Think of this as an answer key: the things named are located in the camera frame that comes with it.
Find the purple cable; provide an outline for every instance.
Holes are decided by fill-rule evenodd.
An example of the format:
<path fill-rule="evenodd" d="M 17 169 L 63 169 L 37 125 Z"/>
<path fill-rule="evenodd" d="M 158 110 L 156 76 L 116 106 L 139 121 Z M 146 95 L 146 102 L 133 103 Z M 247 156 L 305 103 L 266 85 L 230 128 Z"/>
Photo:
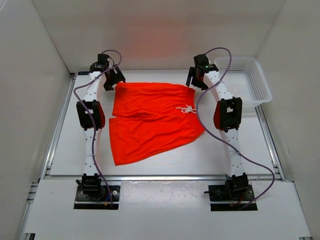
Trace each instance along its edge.
<path fill-rule="evenodd" d="M 117 50 L 105 50 L 102 52 L 103 53 L 106 53 L 106 52 L 115 52 L 117 54 L 119 54 L 120 56 L 120 60 L 118 62 L 118 64 L 114 65 L 113 67 L 111 68 L 108 68 L 107 70 L 101 72 L 98 76 L 96 76 L 91 82 L 85 84 L 85 85 L 82 85 L 82 86 L 78 86 L 78 87 L 75 87 L 74 90 L 73 90 L 73 93 L 75 95 L 75 97 L 79 100 L 79 102 L 82 104 L 82 106 L 84 107 L 84 109 L 86 110 L 86 112 L 88 113 L 89 117 L 90 117 L 90 120 L 92 122 L 92 125 L 93 125 L 93 137 L 92 137 L 92 145 L 91 145 L 91 151 L 92 151 L 92 159 L 93 159 L 93 162 L 94 162 L 94 165 L 96 167 L 96 170 L 98 171 L 99 175 L 102 177 L 103 181 L 105 182 L 105 186 L 108 190 L 108 194 L 110 194 L 110 196 L 112 196 L 111 194 L 111 191 L 110 191 L 110 188 L 109 188 L 109 185 L 107 183 L 107 180 L 106 178 L 104 177 L 103 173 L 101 172 L 100 168 L 98 167 L 98 164 L 97 164 L 97 161 L 96 161 L 96 156 L 95 156 L 95 140 L 96 140 L 96 133 L 97 133 L 97 129 L 96 129 L 96 123 L 95 123 L 95 120 L 94 120 L 94 117 L 92 116 L 92 114 L 90 113 L 89 109 L 87 108 L 87 106 L 84 104 L 84 102 L 82 101 L 82 99 L 79 97 L 79 95 L 77 94 L 77 90 L 78 89 L 82 89 L 82 88 L 85 88 L 87 86 L 91 86 L 98 78 L 100 78 L 103 74 L 109 72 L 110 70 L 112 69 L 115 69 L 117 66 L 119 66 L 119 64 L 121 63 L 122 61 L 122 56 L 120 54 L 120 52 L 118 52 Z M 111 204 L 111 208 L 113 207 L 112 205 L 112 197 L 110 197 L 110 204 Z"/>
<path fill-rule="evenodd" d="M 205 90 L 201 95 L 200 97 L 198 98 L 198 100 L 196 101 L 196 106 L 195 106 L 195 111 L 196 111 L 196 115 L 199 119 L 199 122 L 200 124 L 202 125 L 202 127 L 204 128 L 204 130 L 209 134 L 211 135 L 212 137 L 214 137 L 215 139 L 219 140 L 220 142 L 224 143 L 224 144 L 227 144 L 230 148 L 232 148 L 233 150 L 235 150 L 241 157 L 243 157 L 245 160 L 247 160 L 248 162 L 252 163 L 252 164 L 255 164 L 259 167 L 262 167 L 264 169 L 267 169 L 271 175 L 272 175 L 272 181 L 270 183 L 270 185 L 261 193 L 259 194 L 258 196 L 256 196 L 254 199 L 252 199 L 251 201 L 249 201 L 247 204 L 245 204 L 243 207 L 241 207 L 239 210 L 242 210 L 244 208 L 246 208 L 248 205 L 250 205 L 251 203 L 253 203 L 254 201 L 256 201 L 258 198 L 260 198 L 262 195 L 264 195 L 271 187 L 272 185 L 275 183 L 275 180 L 276 180 L 276 177 L 275 177 L 275 174 L 274 172 L 268 168 L 267 166 L 264 166 L 260 163 L 257 163 L 255 161 L 252 161 L 250 160 L 249 158 L 247 158 L 246 156 L 244 156 L 238 149 L 236 149 L 234 146 L 232 146 L 229 142 L 221 139 L 220 137 L 214 135 L 212 132 L 210 132 L 210 130 L 205 126 L 205 124 L 201 121 L 200 119 L 200 115 L 199 115 L 199 102 L 201 100 L 201 98 L 208 92 L 210 91 L 211 89 L 215 88 L 217 85 L 219 85 L 221 82 L 222 82 L 222 79 L 225 77 L 225 75 L 227 74 L 230 66 L 231 66 L 231 62 L 232 62 L 232 56 L 231 56 L 231 52 L 229 51 L 229 49 L 225 48 L 225 47 L 215 47 L 215 48 L 212 48 L 210 49 L 209 51 L 207 51 L 205 54 L 208 54 L 214 50 L 218 50 L 218 49 L 223 49 L 223 50 L 226 50 L 228 53 L 229 53 L 229 64 L 228 64 L 228 67 L 226 68 L 226 70 L 224 71 L 223 75 L 221 76 L 221 78 L 219 79 L 219 81 L 217 83 L 215 83 L 213 86 L 209 87 L 207 90 Z"/>

